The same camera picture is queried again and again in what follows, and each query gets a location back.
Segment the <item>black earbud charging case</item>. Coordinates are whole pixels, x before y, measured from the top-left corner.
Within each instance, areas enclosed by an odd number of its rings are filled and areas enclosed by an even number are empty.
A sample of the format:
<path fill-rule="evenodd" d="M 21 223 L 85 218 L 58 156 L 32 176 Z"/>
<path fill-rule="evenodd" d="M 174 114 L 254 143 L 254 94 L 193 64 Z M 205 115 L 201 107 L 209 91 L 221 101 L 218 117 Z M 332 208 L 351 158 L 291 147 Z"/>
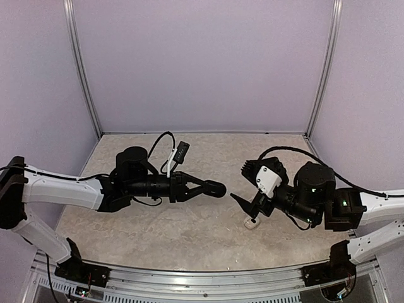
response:
<path fill-rule="evenodd" d="M 214 198 L 222 198 L 226 195 L 227 188 L 217 181 L 206 180 L 203 184 L 203 194 Z"/>

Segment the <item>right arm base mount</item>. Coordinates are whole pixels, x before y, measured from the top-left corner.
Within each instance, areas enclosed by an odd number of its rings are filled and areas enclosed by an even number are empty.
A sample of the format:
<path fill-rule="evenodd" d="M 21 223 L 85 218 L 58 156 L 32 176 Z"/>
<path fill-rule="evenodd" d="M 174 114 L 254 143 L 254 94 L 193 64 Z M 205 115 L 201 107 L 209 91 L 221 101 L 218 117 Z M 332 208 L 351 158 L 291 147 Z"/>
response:
<path fill-rule="evenodd" d="M 330 261 L 301 268 L 304 285 L 311 287 L 346 279 L 356 275 L 356 266 L 351 262 L 332 265 Z"/>

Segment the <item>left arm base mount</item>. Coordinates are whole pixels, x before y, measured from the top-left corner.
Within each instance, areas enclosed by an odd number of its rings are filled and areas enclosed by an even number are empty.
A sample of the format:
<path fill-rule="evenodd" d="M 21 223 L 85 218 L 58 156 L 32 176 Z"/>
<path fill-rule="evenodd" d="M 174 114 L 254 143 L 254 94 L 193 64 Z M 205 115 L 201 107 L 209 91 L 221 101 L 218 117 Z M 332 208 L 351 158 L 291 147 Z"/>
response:
<path fill-rule="evenodd" d="M 89 286 L 105 288 L 110 277 L 110 268 L 69 258 L 57 265 L 55 276 Z"/>

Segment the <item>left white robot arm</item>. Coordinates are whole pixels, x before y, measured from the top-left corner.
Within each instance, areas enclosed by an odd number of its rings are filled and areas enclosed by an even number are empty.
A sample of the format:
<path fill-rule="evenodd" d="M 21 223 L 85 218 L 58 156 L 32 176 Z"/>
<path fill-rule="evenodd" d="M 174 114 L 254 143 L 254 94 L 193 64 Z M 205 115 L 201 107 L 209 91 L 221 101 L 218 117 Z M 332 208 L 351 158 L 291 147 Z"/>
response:
<path fill-rule="evenodd" d="M 118 153 L 111 173 L 84 178 L 53 175 L 15 156 L 1 168 L 1 228 L 20 234 L 52 258 L 60 270 L 80 281 L 88 275 L 88 266 L 76 244 L 57 235 L 30 212 L 29 203 L 71 205 L 113 213 L 130 206 L 138 197 L 168 198 L 176 203 L 200 194 L 220 198 L 225 193 L 223 184 L 184 172 L 159 174 L 148 161 L 148 152 L 140 146 Z"/>

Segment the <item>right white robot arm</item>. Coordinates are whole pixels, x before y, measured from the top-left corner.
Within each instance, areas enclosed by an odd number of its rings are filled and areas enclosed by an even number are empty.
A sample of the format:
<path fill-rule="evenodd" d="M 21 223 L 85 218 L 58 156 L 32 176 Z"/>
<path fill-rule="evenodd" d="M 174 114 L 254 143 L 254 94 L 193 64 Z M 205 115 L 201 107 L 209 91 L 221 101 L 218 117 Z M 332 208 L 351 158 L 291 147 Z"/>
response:
<path fill-rule="evenodd" d="M 348 264 L 357 265 L 403 241 L 401 191 L 370 194 L 353 186 L 336 188 L 334 170 L 313 162 L 303 165 L 290 185 L 287 171 L 276 157 L 248 160 L 241 172 L 258 191 L 252 201 L 236 194 L 231 197 L 251 219 L 259 214 L 269 217 L 277 209 L 294 223 L 301 220 L 310 229 L 323 224 L 333 232 L 390 221 L 370 234 L 332 245 L 330 260 L 323 266 L 323 275 L 329 280 L 338 279 Z"/>

